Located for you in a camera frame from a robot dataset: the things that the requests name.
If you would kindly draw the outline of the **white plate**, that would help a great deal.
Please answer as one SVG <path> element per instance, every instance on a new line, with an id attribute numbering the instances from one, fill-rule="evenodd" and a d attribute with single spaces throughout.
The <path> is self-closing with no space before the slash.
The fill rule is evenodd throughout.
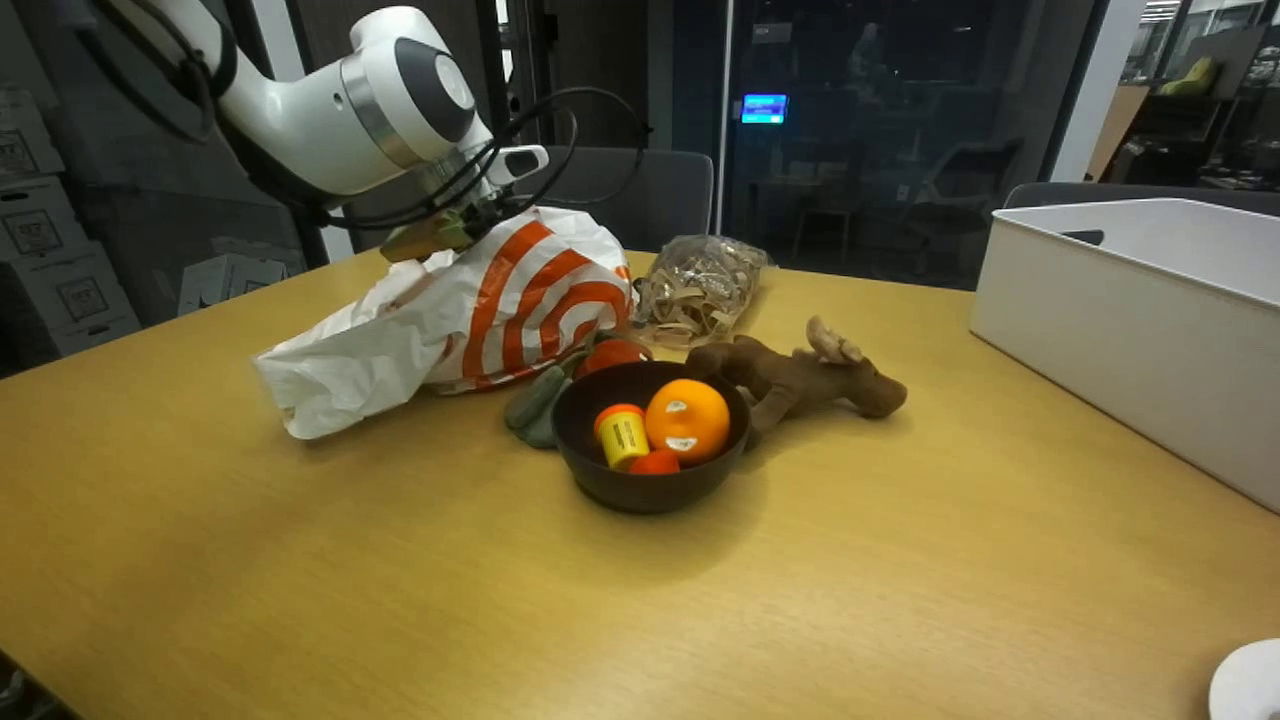
<path id="1" fill-rule="evenodd" d="M 1280 640 L 1240 642 L 1216 663 L 1210 720 L 1280 720 Z"/>

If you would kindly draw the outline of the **green red plush toy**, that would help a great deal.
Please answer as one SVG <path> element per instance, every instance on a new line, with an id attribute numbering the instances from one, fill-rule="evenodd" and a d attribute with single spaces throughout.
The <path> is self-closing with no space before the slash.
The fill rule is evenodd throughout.
<path id="1" fill-rule="evenodd" d="M 593 341 L 569 351 L 565 361 L 547 362 L 527 388 L 519 388 L 504 408 L 504 429 L 527 449 L 554 452 L 557 449 L 554 412 L 565 388 L 601 368 L 640 362 L 640 361 L 648 361 L 648 347 L 631 336 Z"/>

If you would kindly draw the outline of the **blue screen monitor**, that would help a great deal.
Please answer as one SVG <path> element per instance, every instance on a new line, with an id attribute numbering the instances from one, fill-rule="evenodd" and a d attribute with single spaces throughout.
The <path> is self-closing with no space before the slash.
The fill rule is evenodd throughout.
<path id="1" fill-rule="evenodd" d="M 788 111 L 792 111 L 792 99 L 784 93 L 749 93 L 740 99 L 745 128 L 784 128 Z"/>

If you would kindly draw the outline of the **black bowl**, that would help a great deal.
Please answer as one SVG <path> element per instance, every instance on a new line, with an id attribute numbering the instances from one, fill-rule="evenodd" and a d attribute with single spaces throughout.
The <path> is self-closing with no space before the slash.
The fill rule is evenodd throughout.
<path id="1" fill-rule="evenodd" d="M 554 404 L 571 484 L 613 513 L 669 517 L 740 462 L 752 412 L 740 388 L 671 361 L 607 362 Z"/>

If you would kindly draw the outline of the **white orange plastic bag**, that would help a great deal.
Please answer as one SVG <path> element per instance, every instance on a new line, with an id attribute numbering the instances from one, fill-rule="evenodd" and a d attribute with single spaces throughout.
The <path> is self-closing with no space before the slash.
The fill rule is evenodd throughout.
<path id="1" fill-rule="evenodd" d="M 535 205 L 479 245 L 396 261 L 361 298 L 258 356 L 291 441 L 324 441 L 416 393 L 527 378 L 631 318 L 625 245 L 575 206 Z"/>

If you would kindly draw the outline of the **orange fruit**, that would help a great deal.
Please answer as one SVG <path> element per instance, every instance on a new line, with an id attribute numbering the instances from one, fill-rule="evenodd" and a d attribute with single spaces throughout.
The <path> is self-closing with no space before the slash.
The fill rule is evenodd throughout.
<path id="1" fill-rule="evenodd" d="M 669 378 L 645 404 L 645 430 L 680 458 L 707 458 L 727 444 L 731 408 L 705 378 Z"/>

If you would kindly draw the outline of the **small red fruit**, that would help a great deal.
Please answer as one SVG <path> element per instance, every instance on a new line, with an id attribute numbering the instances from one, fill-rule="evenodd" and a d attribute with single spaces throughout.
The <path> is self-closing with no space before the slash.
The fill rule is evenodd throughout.
<path id="1" fill-rule="evenodd" d="M 648 457 L 631 457 L 625 462 L 625 474 L 677 474 L 680 471 L 680 457 L 669 449 L 653 449 Z"/>

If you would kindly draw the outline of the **white rectangular box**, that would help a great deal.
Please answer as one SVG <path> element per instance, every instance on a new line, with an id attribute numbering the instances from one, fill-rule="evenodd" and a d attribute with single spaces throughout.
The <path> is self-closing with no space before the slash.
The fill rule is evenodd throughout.
<path id="1" fill-rule="evenodd" d="M 1280 220 L 1210 200 L 997 206 L 973 331 L 1280 507 Z"/>

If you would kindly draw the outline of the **brown plush toy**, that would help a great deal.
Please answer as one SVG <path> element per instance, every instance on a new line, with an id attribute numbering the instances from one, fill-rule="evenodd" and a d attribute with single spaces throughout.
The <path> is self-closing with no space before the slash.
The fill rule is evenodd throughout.
<path id="1" fill-rule="evenodd" d="M 767 441 L 784 421 L 826 408 L 854 408 L 866 421 L 890 421 L 909 388 L 885 375 L 849 336 L 819 316 L 803 329 L 808 343 L 778 351 L 758 336 L 695 343 L 688 368 L 738 382 L 752 395 L 752 437 Z"/>

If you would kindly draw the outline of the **clear bag of nuts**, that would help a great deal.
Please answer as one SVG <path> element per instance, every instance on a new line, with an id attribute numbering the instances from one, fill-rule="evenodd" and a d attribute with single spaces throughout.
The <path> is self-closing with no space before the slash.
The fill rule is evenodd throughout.
<path id="1" fill-rule="evenodd" d="M 635 281 L 635 324 L 671 341 L 720 341 L 762 295 L 767 252 L 731 235 L 671 235 Z"/>

